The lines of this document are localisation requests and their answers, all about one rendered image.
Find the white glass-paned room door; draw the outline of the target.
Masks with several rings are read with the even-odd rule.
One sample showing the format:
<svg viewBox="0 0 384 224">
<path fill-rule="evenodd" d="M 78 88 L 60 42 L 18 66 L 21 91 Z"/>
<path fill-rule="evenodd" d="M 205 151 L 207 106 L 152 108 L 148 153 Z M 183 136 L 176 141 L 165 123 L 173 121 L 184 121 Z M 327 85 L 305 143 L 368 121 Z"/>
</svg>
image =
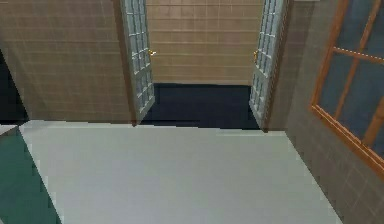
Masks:
<svg viewBox="0 0 384 224">
<path fill-rule="evenodd" d="M 146 0 L 120 0 L 136 121 L 145 118 L 155 102 Z"/>
<path fill-rule="evenodd" d="M 253 67 L 253 80 L 249 106 L 260 129 L 266 127 L 267 105 L 270 98 L 276 47 L 281 21 L 286 6 L 285 0 L 264 0 L 259 31 L 257 62 Z"/>
</svg>

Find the orange wood-framed window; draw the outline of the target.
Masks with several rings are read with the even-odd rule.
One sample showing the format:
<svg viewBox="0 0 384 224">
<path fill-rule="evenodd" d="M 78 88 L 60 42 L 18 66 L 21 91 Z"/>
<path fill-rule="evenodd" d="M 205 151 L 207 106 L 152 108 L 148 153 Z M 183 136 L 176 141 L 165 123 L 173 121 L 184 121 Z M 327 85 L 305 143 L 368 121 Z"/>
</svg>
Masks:
<svg viewBox="0 0 384 224">
<path fill-rule="evenodd" d="M 384 178 L 384 0 L 339 0 L 310 110 Z"/>
</svg>

